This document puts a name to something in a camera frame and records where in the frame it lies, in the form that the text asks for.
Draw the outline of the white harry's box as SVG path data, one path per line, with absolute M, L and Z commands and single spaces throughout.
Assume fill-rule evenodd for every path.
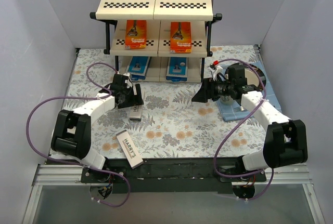
M 116 138 L 129 162 L 130 167 L 135 169 L 142 165 L 144 161 L 127 130 L 123 130 L 116 134 Z
M 143 106 L 133 106 L 131 107 L 129 119 L 131 121 L 141 121 L 142 119 Z

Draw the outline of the blue razor box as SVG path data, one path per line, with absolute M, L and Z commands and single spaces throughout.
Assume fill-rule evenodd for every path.
M 149 56 L 133 56 L 126 67 L 126 73 L 131 75 L 132 80 L 145 80 L 151 57 Z
M 188 58 L 169 57 L 166 70 L 166 80 L 172 82 L 186 82 L 188 79 Z

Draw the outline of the white Harry's box front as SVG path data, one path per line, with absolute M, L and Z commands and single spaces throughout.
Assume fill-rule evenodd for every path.
M 142 165 L 144 161 L 127 130 L 123 130 L 116 134 L 116 138 L 129 162 L 130 167 L 135 169 Z

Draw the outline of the orange Gillette razor pack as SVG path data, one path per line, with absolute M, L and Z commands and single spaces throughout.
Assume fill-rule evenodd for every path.
M 147 40 L 147 21 L 128 20 L 126 22 L 125 49 L 145 49 Z
M 175 54 L 191 53 L 191 23 L 171 22 L 170 24 L 170 52 Z

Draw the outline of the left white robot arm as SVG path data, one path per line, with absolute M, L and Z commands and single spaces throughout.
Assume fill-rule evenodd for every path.
M 140 84 L 132 83 L 130 73 L 115 74 L 112 83 L 101 89 L 93 100 L 71 111 L 61 110 L 58 113 L 51 149 L 94 168 L 94 178 L 106 182 L 111 170 L 104 165 L 106 158 L 91 145 L 92 124 L 115 108 L 143 104 Z

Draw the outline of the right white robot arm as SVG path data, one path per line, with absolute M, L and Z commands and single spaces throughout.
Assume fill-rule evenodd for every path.
M 254 74 L 257 71 L 243 61 L 227 68 L 228 78 L 220 81 L 216 77 L 205 78 L 193 102 L 206 103 L 217 101 L 221 96 L 230 96 L 249 111 L 266 131 L 263 148 L 252 154 L 237 158 L 235 174 L 224 174 L 214 166 L 219 176 L 238 178 L 247 181 L 254 174 L 267 168 L 279 168 L 304 163 L 308 160 L 306 127 L 301 120 L 292 120 L 279 112 L 267 99 L 263 82 L 260 87 L 249 84 L 245 76 L 245 68 Z

